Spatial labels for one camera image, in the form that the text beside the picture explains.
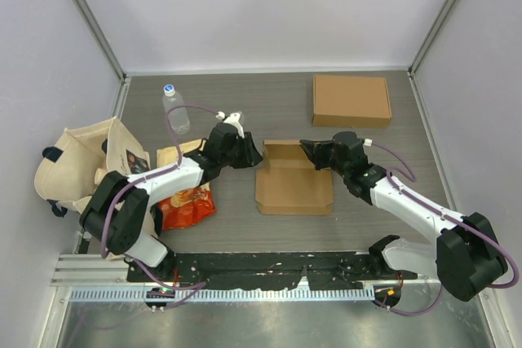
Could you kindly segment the cassava chips bag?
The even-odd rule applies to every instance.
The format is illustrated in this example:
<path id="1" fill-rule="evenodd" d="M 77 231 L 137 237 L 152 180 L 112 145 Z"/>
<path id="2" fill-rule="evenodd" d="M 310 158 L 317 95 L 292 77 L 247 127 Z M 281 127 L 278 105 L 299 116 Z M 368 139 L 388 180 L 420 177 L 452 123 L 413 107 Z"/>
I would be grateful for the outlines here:
<path id="1" fill-rule="evenodd" d="M 181 152 L 201 149 L 205 141 L 196 139 L 180 144 Z M 178 153 L 175 147 L 157 150 L 157 168 L 175 163 Z M 186 189 L 175 193 L 158 203 L 163 214 L 162 230 L 184 229 L 215 214 L 217 209 L 212 198 L 210 184 L 205 183 L 197 188 Z"/>

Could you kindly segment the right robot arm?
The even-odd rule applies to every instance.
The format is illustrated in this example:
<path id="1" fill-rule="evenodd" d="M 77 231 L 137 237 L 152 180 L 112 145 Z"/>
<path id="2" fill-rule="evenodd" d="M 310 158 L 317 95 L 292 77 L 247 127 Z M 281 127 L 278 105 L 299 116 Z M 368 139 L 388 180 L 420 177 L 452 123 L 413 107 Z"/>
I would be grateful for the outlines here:
<path id="1" fill-rule="evenodd" d="M 368 259 L 375 277 L 385 279 L 395 271 L 425 275 L 463 302 L 486 288 L 507 289 L 519 282 L 518 266 L 483 214 L 461 214 L 415 192 L 396 177 L 401 173 L 415 181 L 407 165 L 385 169 L 370 162 L 365 148 L 374 141 L 344 131 L 330 140 L 302 139 L 299 144 L 316 170 L 333 170 L 354 197 L 398 217 L 429 241 L 380 240 Z"/>

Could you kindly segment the beige bottle in tote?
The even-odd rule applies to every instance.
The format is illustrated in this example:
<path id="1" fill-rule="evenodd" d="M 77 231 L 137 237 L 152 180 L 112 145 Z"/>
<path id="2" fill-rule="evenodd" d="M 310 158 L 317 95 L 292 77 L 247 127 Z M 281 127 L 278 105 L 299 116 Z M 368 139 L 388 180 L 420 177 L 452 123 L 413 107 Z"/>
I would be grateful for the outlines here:
<path id="1" fill-rule="evenodd" d="M 108 171 L 106 169 L 99 168 L 96 170 L 95 177 L 94 177 L 94 184 L 96 187 L 98 187 L 102 183 L 102 181 L 107 176 L 107 174 L 108 174 Z"/>

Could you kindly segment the large brown cardboard box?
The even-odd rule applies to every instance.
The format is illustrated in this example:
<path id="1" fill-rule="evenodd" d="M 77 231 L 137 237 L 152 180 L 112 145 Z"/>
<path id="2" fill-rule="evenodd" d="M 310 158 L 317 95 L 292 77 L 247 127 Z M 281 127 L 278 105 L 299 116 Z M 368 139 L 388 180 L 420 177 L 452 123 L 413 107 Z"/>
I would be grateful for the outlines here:
<path id="1" fill-rule="evenodd" d="M 322 127 L 384 129 L 392 120 L 384 77 L 315 75 L 312 124 Z"/>

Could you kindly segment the beige canvas tote bag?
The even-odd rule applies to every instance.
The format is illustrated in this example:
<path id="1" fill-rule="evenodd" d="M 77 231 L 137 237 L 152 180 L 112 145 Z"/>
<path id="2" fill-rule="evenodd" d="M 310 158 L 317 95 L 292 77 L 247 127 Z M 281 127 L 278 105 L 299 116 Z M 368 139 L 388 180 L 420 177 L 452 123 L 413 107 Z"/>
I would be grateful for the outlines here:
<path id="1" fill-rule="evenodd" d="M 97 189 L 94 184 L 97 169 L 117 171 L 126 177 L 149 169 L 148 153 L 117 117 L 64 130 L 54 145 L 43 149 L 42 156 L 34 186 L 59 217 L 69 211 L 82 215 Z M 156 237 L 149 212 L 144 228 Z"/>

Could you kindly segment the small cardboard box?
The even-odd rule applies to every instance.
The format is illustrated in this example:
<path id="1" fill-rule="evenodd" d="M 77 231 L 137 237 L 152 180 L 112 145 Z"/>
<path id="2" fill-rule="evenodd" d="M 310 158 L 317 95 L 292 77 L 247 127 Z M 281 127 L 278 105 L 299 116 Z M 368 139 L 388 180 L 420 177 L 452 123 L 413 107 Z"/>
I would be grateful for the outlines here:
<path id="1" fill-rule="evenodd" d="M 255 201 L 266 215 L 328 215 L 334 203 L 331 171 L 316 170 L 297 140 L 266 139 Z"/>

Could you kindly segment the left aluminium frame post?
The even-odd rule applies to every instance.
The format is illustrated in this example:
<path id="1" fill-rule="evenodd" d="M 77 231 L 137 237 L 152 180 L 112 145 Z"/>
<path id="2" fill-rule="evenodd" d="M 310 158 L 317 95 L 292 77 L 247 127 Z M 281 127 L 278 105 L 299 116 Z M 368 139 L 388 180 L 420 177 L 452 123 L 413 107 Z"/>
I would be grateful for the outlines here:
<path id="1" fill-rule="evenodd" d="M 127 76 L 126 71 L 118 61 L 113 48 L 111 47 L 106 35 L 103 32 L 94 12 L 92 11 L 87 0 L 72 0 L 74 6 L 82 16 L 86 26 L 90 30 L 95 42 L 101 49 L 105 59 L 108 61 L 111 69 L 115 73 L 118 79 L 119 87 L 117 88 L 117 94 L 115 102 L 113 104 L 112 116 L 122 117 L 128 90 L 130 86 L 131 78 Z"/>

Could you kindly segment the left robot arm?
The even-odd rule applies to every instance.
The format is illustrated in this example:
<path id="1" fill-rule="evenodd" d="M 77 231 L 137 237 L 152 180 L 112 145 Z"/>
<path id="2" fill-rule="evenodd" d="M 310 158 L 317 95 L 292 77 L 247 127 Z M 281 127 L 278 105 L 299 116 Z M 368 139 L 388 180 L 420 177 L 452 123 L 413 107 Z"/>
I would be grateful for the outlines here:
<path id="1" fill-rule="evenodd" d="M 263 160 L 252 134 L 219 123 L 201 148 L 182 155 L 179 164 L 126 177 L 106 174 L 80 217 L 80 224 L 103 248 L 145 265 L 157 282 L 174 270 L 173 252 L 144 228 L 146 213 L 158 202 L 217 178 L 221 169 L 255 167 Z"/>

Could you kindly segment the aluminium frame post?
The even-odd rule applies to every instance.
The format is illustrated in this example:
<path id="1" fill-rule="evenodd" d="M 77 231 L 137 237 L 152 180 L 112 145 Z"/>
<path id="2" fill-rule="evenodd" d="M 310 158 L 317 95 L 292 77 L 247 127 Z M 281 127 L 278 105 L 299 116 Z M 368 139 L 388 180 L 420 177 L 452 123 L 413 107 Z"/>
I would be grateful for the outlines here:
<path id="1" fill-rule="evenodd" d="M 131 78 L 127 76 L 126 71 L 118 61 L 113 48 L 111 47 L 106 35 L 103 32 L 94 12 L 92 11 L 87 0 L 72 0 L 74 6 L 82 16 L 86 26 L 90 30 L 95 42 L 101 49 L 105 59 L 108 61 L 111 69 L 115 73 L 118 79 L 119 87 L 117 88 L 117 94 L 115 102 L 113 104 L 112 116 L 122 117 L 128 90 L 130 86 Z"/>
<path id="2" fill-rule="evenodd" d="M 422 45 L 419 47 L 417 54 L 414 56 L 413 62 L 408 68 L 408 75 L 410 78 L 413 78 L 420 69 L 422 62 L 425 60 L 429 50 L 440 35 L 440 31 L 445 26 L 457 3 L 458 0 L 444 0 L 441 9 L 427 32 L 426 37 L 422 41 Z"/>

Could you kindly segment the clear plastic water bottle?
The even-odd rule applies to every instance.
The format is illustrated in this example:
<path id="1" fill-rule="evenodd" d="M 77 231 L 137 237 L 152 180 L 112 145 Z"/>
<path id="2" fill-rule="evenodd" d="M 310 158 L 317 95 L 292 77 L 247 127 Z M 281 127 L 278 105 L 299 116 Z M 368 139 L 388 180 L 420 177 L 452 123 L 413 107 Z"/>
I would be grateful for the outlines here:
<path id="1" fill-rule="evenodd" d="M 173 85 L 163 87 L 162 104 L 172 130 L 176 134 L 186 134 L 190 130 L 190 120 L 184 107 L 183 96 Z"/>

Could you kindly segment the right aluminium frame post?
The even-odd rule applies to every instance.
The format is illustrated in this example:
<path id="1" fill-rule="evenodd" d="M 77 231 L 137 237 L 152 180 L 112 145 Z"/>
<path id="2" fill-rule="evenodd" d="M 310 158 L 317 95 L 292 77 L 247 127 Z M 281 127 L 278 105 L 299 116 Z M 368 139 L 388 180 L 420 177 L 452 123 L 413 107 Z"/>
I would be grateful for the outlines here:
<path id="1" fill-rule="evenodd" d="M 414 56 L 413 62 L 408 68 L 408 75 L 410 78 L 413 78 L 420 69 L 422 62 L 425 60 L 429 50 L 440 35 L 440 31 L 445 26 L 457 3 L 458 0 L 444 0 L 441 9 L 427 32 L 426 37 L 422 41 L 422 45 L 419 47 L 417 54 Z"/>

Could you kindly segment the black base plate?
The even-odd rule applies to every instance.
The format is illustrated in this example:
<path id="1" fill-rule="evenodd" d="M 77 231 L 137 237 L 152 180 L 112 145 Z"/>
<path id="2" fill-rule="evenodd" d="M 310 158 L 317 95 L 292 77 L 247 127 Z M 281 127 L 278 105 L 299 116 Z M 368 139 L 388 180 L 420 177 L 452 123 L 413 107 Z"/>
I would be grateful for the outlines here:
<path id="1" fill-rule="evenodd" d="M 160 281 L 182 287 L 204 284 L 213 290 L 281 291 L 296 289 L 305 277 L 312 290 L 358 289 L 366 281 L 415 280 L 394 271 L 369 253 L 177 253 L 165 267 L 152 268 Z"/>

